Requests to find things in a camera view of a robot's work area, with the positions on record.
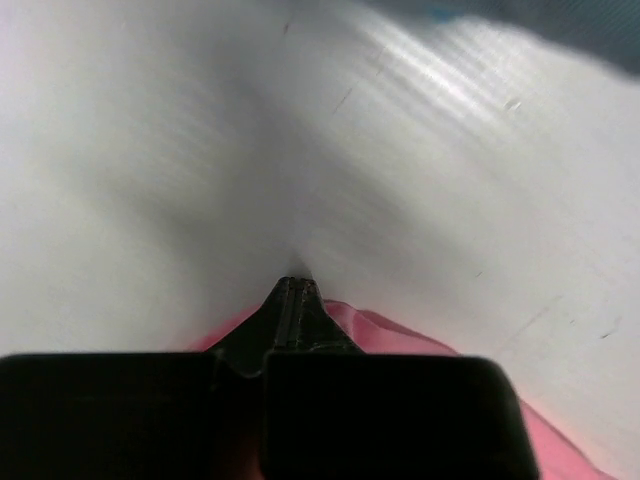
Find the scratch mark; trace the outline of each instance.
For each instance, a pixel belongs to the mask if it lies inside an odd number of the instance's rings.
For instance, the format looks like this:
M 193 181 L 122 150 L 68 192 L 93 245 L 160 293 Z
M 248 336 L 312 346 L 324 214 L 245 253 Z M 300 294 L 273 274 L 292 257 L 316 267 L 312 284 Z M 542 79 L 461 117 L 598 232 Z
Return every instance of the scratch mark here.
M 605 338 L 609 338 L 611 335 L 613 335 L 614 333 L 616 333 L 618 331 L 618 329 L 620 328 L 620 323 L 622 322 L 622 315 L 618 315 L 615 320 L 613 321 L 613 327 L 611 327 L 611 330 L 609 330 L 607 333 L 605 333 L 604 335 L 600 335 L 600 339 L 604 340 Z
M 338 102 L 338 105 L 336 105 L 336 108 L 333 109 L 334 114 L 338 111 L 338 109 L 342 106 L 342 104 L 347 100 L 347 98 L 349 98 L 349 95 L 351 95 L 351 92 L 353 92 L 353 87 L 347 90 L 347 93 L 344 94 L 344 97 L 342 97 L 342 100 L 340 100 L 340 102 Z
M 556 306 L 556 304 L 563 298 L 564 298 L 564 295 L 557 295 L 553 297 L 544 307 L 542 307 L 538 312 L 536 312 L 536 314 L 533 315 L 533 317 L 527 320 L 524 323 L 524 325 L 522 325 L 518 330 L 516 330 L 516 332 L 513 335 L 507 338 L 507 340 L 500 346 L 500 348 L 496 350 L 496 352 L 494 353 L 494 356 L 498 356 L 502 352 L 504 352 L 510 344 L 512 344 L 525 331 L 531 328 L 538 320 L 540 320 L 542 317 L 547 315 Z
M 289 20 L 287 20 L 287 23 L 285 23 L 284 27 L 282 28 L 282 35 L 286 35 L 287 33 L 289 33 L 289 27 L 291 27 L 291 24 L 293 23 L 294 18 L 296 18 L 296 13 L 298 13 L 298 6 L 299 6 L 299 3 L 296 3 L 293 6 L 291 15 L 289 15 Z

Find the white corrugated surface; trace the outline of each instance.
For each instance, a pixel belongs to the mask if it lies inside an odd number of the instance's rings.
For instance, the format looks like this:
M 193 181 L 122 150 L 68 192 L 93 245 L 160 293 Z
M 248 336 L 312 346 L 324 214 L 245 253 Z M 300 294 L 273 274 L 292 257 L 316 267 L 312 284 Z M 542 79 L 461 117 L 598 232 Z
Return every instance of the white corrugated surface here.
M 161 349 L 306 264 L 640 478 L 640 83 L 278 0 L 0 8 L 0 352 Z

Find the white wall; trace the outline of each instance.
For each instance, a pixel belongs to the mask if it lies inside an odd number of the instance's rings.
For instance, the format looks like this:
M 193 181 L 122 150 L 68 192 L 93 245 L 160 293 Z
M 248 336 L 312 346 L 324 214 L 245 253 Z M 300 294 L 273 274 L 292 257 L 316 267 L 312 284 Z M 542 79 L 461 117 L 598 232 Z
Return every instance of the white wall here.
M 475 20 L 131 3 L 0 3 L 0 352 L 185 345 L 305 264 L 640 478 L 640 83 Z

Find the black plastic part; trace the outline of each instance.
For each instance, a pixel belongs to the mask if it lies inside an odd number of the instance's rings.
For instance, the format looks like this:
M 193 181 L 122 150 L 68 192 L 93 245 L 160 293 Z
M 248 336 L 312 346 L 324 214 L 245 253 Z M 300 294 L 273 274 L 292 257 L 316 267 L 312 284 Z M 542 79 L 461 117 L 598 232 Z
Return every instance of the black plastic part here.
M 535 480 L 518 398 L 480 358 L 274 352 L 268 480 Z
M 208 352 L 0 360 L 0 479 L 243 478 L 260 445 L 269 480 L 538 478 L 499 367 L 364 355 L 311 280 Z
M 2 360 L 0 478 L 205 478 L 219 366 L 204 354 Z
M 327 314 L 316 282 L 292 277 L 281 278 L 258 311 L 208 351 L 252 378 L 272 350 L 362 353 Z

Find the pink fabric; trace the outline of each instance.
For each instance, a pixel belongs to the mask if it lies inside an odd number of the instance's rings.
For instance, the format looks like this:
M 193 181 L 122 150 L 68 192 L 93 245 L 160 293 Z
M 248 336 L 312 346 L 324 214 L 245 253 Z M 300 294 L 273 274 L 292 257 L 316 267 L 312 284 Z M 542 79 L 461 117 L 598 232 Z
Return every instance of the pink fabric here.
M 446 345 L 404 328 L 374 312 L 356 310 L 328 302 L 329 315 L 367 353 L 404 353 L 420 355 L 458 355 Z M 220 341 L 249 317 L 255 308 L 242 312 L 195 345 L 203 350 Z M 615 480 L 598 470 L 562 433 L 544 420 L 525 402 L 521 402 L 527 430 L 542 471 L 543 480 Z M 251 461 L 256 476 L 257 458 Z

